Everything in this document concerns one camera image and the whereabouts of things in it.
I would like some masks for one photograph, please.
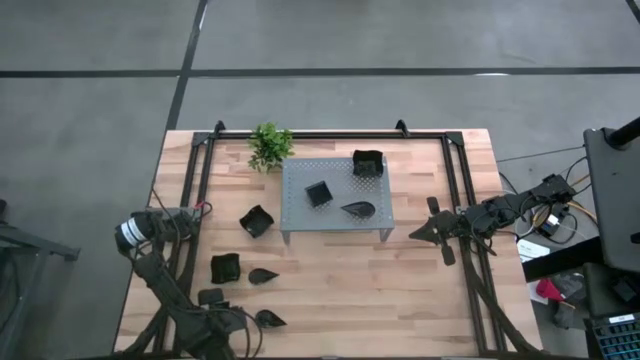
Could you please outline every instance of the red object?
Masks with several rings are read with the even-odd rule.
[[[536,292],[538,295],[543,298],[555,300],[555,301],[564,301],[564,297],[562,293],[556,288],[555,285],[551,282],[550,279],[542,279],[536,286]]]

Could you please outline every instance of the wooden table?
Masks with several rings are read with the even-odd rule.
[[[488,131],[463,133],[478,201],[502,194]],[[167,133],[155,182],[167,206],[179,203],[192,134]],[[265,175],[249,169],[251,150],[245,141],[217,140],[215,144],[207,195],[213,212],[203,220],[191,298],[196,303],[198,291],[214,287],[209,268],[212,255],[239,253],[242,277],[221,286],[226,298],[252,314],[270,309],[288,323],[265,331],[259,356],[477,354],[457,241],[450,244],[458,262],[447,267],[439,248],[408,238],[429,216],[426,197],[436,196],[442,209],[451,209],[438,141],[295,141],[295,157],[351,157],[355,149],[384,152],[396,229],[387,243],[380,243],[374,232],[296,233],[289,247],[278,231],[281,174]],[[196,183],[202,158],[196,166]],[[461,198],[466,199],[457,158],[453,154]],[[194,186],[192,199],[196,191]],[[276,223],[262,237],[252,239],[238,219],[256,204],[261,204]],[[157,206],[155,199],[151,205]],[[527,340],[540,347],[513,237],[496,236],[494,249],[498,257],[490,257],[490,261],[499,303]],[[258,267],[280,277],[253,286],[247,274]],[[151,291],[134,274],[115,349],[131,344],[158,307]],[[488,311],[483,310],[489,347],[494,348]],[[251,330],[255,349],[257,331]],[[173,336],[172,329],[168,336]],[[239,356],[244,355],[242,331],[232,335],[231,345]]]

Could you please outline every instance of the white label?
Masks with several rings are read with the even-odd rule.
[[[147,238],[144,237],[144,235],[142,235],[142,233],[140,232],[140,229],[138,229],[138,225],[136,225],[136,221],[134,218],[129,219],[129,221],[127,221],[127,225],[129,225],[129,229],[133,233],[133,236],[136,237],[136,239],[138,239],[139,241],[147,240]]]
[[[520,258],[522,257],[535,259],[540,256],[549,255],[551,249],[548,247],[540,246],[538,244],[534,244],[531,241],[520,240],[518,241],[518,253],[520,253]]]
[[[122,230],[122,235],[124,235],[124,238],[127,239],[127,241],[129,242],[129,244],[131,244],[131,246],[136,246],[136,244],[138,244],[138,240],[136,239],[135,236],[133,236],[131,231],[129,231],[129,226],[127,226],[126,222],[120,225],[120,229]]]
[[[609,318],[609,323],[615,324],[615,323],[630,321],[630,320],[635,320],[635,318],[633,317],[633,314],[621,315],[621,316],[615,316],[615,317]]]
[[[549,215],[549,218],[547,219],[547,222],[553,226],[558,225],[558,218],[553,216],[553,215]]]

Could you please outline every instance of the gray concrete floor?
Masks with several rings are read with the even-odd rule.
[[[179,69],[197,1],[0,3],[0,70]],[[623,0],[212,1],[194,68],[638,66]],[[129,264],[113,227],[144,207],[176,79],[0,79],[0,198],[9,220],[82,247],[52,258],[22,358],[109,353]],[[519,189],[583,150],[582,131],[640,114],[640,75],[191,79],[178,129],[488,128]],[[576,169],[574,175],[586,171]],[[593,209],[591,195],[580,200]],[[580,232],[597,233],[580,215]],[[585,355],[536,306],[546,349]]]

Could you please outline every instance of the yellow cable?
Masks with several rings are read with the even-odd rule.
[[[574,187],[574,186],[576,186],[576,185],[580,184],[581,182],[583,182],[583,181],[584,181],[584,179],[586,179],[586,178],[588,178],[588,177],[589,177],[589,174],[587,174],[587,175],[585,175],[585,176],[581,177],[580,179],[578,179],[578,181],[576,181],[576,182],[574,182],[573,184],[571,184],[571,187]]]
[[[598,218],[593,215],[593,213],[585,208],[583,208],[582,206],[574,203],[573,201],[569,201],[567,203],[569,206],[571,206],[572,208],[575,208],[576,210],[582,211],[583,213],[587,214],[587,216],[589,216],[590,218],[593,219],[593,221],[595,221],[596,223],[598,223]]]

